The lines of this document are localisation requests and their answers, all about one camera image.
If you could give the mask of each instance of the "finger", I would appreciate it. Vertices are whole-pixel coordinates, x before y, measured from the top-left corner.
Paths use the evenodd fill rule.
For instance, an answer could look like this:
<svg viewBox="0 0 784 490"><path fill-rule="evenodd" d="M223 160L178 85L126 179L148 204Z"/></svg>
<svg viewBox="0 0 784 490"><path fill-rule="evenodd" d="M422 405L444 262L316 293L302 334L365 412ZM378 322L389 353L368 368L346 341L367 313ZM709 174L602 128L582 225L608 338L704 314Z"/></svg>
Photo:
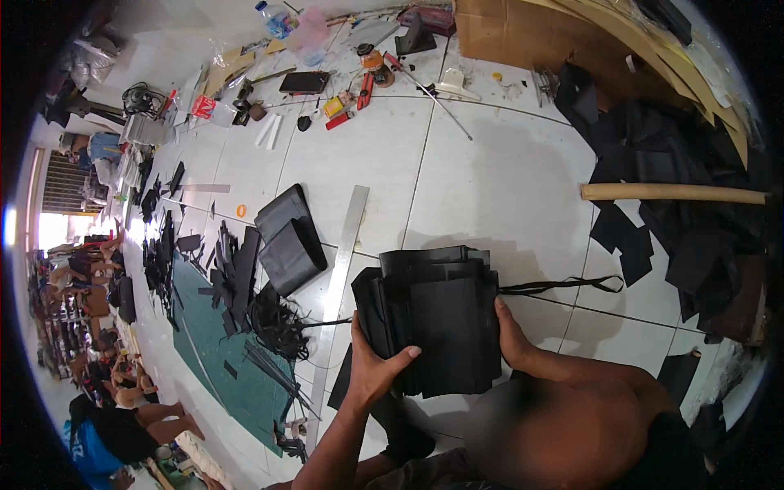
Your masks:
<svg viewBox="0 0 784 490"><path fill-rule="evenodd" d="M384 367L389 370L388 374L394 378L400 371L405 369L406 366L411 364L411 362L421 353L422 349L419 347L408 346L398 352L397 355L384 361Z"/></svg>
<svg viewBox="0 0 784 490"><path fill-rule="evenodd" d="M509 307L504 303L501 296L495 297L495 314L498 315L498 320L501 325L508 325L509 323L514 323L514 317L512 316L512 312L509 310Z"/></svg>

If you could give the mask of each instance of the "blue shirt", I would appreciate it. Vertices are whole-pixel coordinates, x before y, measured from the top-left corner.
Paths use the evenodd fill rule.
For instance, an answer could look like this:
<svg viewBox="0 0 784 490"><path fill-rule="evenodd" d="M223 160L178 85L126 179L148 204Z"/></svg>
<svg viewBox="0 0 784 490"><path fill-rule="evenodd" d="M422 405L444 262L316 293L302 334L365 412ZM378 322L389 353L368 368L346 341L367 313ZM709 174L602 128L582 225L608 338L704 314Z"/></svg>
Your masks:
<svg viewBox="0 0 784 490"><path fill-rule="evenodd" d="M66 421L63 426L63 443L66 449L71 440L71 421ZM106 449L98 437L93 423L85 420L79 426L74 436L74 447L71 449L71 459L74 460L79 473L87 484L96 490L111 490L109 477L125 466Z"/></svg>

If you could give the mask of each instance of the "hand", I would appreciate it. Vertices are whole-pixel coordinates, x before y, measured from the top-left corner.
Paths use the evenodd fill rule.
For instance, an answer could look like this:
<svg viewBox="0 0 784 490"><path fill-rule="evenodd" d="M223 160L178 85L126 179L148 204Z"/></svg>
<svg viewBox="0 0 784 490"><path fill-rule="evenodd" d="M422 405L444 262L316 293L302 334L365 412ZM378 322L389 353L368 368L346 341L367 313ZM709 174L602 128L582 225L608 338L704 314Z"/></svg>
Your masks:
<svg viewBox="0 0 784 490"><path fill-rule="evenodd" d="M115 490L126 490L133 485L134 481L134 477L129 475L125 468L122 468L117 472L117 477L114 479L114 488Z"/></svg>
<svg viewBox="0 0 784 490"><path fill-rule="evenodd" d="M498 315L499 338L503 358L506 359L506 363L512 369L524 371L525 358L536 347L531 345L528 339L525 338L520 324L514 320L512 312L500 296L495 297L495 314Z"/></svg>
<svg viewBox="0 0 784 490"><path fill-rule="evenodd" d="M351 342L351 379L346 398L368 406L381 398L389 390L395 376L422 353L419 347L408 346L384 361L365 340L356 311L351 321Z"/></svg>

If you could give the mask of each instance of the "tangled black strings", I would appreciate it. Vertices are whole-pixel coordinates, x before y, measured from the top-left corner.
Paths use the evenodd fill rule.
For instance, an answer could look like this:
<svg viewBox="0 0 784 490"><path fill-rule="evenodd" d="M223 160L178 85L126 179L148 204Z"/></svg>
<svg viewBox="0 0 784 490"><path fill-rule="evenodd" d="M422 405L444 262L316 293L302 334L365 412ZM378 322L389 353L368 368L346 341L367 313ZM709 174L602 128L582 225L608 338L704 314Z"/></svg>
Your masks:
<svg viewBox="0 0 784 490"><path fill-rule="evenodd" d="M305 328L351 321L350 318L344 318L323 323L306 323L307 315L300 314L296 302L282 299L267 286L248 305L248 316L259 343L288 361L306 361L309 358L307 337L303 334Z"/></svg>

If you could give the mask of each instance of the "green cutting mat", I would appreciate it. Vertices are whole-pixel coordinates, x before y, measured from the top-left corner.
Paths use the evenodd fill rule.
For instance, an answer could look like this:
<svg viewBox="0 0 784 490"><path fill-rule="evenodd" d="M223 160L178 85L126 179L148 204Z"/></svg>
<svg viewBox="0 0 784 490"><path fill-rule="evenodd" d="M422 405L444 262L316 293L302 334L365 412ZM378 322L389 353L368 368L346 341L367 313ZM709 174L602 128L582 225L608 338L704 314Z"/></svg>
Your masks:
<svg viewBox="0 0 784 490"><path fill-rule="evenodd" d="M179 254L175 254L172 282L182 300L180 304L172 291L172 315L180 327L174 332L174 348L229 415L282 456L283 451L274 442L272 423L281 422L289 393L245 359L245 340L255 342L253 335L238 333L226 338L221 318L226 309L223 301L213 310L212 297L198 293L199 288L212 285ZM267 353L294 380L292 366L284 358ZM224 362L237 371L237 379L224 368Z"/></svg>

